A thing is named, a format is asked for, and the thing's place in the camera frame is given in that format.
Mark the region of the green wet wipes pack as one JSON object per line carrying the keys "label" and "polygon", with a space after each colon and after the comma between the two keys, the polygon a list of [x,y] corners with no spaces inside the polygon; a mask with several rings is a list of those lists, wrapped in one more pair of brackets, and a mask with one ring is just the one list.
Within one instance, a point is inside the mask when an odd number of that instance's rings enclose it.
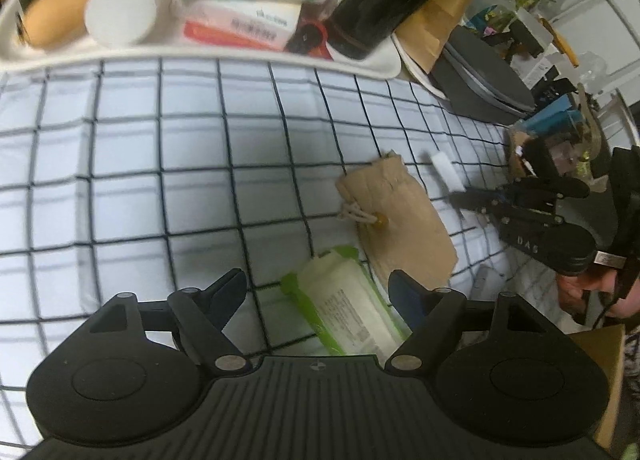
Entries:
{"label": "green wet wipes pack", "polygon": [[288,273],[280,289],[335,356],[386,362],[405,339],[390,307],[352,246],[339,245]]}

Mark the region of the brown drawstring pouch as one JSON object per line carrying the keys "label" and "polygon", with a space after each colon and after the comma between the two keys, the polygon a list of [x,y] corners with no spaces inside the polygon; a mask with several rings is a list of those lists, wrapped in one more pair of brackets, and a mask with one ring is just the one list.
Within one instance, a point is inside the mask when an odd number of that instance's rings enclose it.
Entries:
{"label": "brown drawstring pouch", "polygon": [[356,223],[360,245],[383,287],[395,270],[426,290],[448,284],[457,251],[427,191],[400,155],[387,154],[347,173],[336,190],[342,215]]}

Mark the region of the black pouch on plate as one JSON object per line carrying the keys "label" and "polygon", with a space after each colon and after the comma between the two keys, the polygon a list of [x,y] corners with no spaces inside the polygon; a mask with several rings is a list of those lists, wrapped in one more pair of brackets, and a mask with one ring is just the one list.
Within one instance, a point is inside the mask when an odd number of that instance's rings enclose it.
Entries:
{"label": "black pouch on plate", "polygon": [[544,139],[528,138],[521,148],[520,159],[530,175],[545,180],[555,180],[560,177]]}

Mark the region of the grey zip case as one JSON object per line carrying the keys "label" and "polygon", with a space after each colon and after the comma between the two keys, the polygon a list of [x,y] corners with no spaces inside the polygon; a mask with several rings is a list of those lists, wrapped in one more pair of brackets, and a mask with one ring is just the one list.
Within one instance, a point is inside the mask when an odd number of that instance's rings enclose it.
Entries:
{"label": "grey zip case", "polygon": [[536,110],[532,92],[486,42],[462,26],[451,32],[430,75],[457,116],[511,125]]}

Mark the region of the checked tablecloth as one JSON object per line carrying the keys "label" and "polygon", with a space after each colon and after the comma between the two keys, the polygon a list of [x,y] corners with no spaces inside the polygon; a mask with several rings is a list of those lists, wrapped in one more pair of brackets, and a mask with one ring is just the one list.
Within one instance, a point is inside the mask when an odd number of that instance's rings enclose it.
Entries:
{"label": "checked tablecloth", "polygon": [[506,180],[503,131],[450,114],[405,79],[231,60],[98,61],[1,77],[1,454],[40,435],[26,406],[39,362],[113,295],[163,299],[240,267],[227,335],[252,358],[320,355],[279,283],[358,245],[337,179],[396,153],[436,207],[468,290],[498,271],[554,322],[553,273],[458,214],[431,162]]}

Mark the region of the cardboard box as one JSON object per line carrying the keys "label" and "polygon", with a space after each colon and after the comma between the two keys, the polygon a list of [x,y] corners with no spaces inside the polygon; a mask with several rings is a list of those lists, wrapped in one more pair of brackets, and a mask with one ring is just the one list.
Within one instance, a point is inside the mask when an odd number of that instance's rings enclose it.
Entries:
{"label": "cardboard box", "polygon": [[570,334],[570,338],[602,369],[608,380],[608,406],[593,437],[598,445],[611,452],[623,391],[625,327],[610,325],[576,332]]}

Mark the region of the white tray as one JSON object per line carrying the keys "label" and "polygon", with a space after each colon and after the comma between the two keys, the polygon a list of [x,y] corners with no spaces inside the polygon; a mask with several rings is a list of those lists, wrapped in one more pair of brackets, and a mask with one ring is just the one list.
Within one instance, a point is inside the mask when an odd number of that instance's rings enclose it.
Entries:
{"label": "white tray", "polygon": [[334,58],[326,60],[315,56],[256,50],[248,48],[202,45],[190,42],[181,36],[181,26],[170,19],[162,19],[158,30],[146,44],[125,48],[104,48],[84,36],[75,42],[52,51],[42,51],[22,45],[17,37],[17,0],[6,0],[1,8],[1,70],[3,72],[23,72],[35,68],[53,68],[59,65],[84,63],[93,60],[140,60],[151,58],[169,59],[235,59],[265,61],[277,64],[321,68],[340,73],[352,73],[372,79],[390,79],[399,75],[402,63],[395,46],[395,38],[390,37],[362,61],[345,58],[331,50]]}

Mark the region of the red white flat box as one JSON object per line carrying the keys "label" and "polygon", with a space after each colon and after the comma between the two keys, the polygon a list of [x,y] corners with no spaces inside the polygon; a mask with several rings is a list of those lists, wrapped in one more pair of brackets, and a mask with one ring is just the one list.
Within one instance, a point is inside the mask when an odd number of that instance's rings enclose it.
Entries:
{"label": "red white flat box", "polygon": [[175,0],[186,38],[207,45],[282,51],[296,31],[302,6],[256,0]]}

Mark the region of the white cap bottle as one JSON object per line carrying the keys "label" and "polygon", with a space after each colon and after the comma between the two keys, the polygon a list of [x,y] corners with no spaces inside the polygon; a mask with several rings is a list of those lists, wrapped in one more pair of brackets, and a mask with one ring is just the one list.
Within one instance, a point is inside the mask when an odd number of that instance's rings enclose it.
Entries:
{"label": "white cap bottle", "polygon": [[160,15],[162,0],[88,0],[85,27],[100,46],[122,48],[147,38]]}

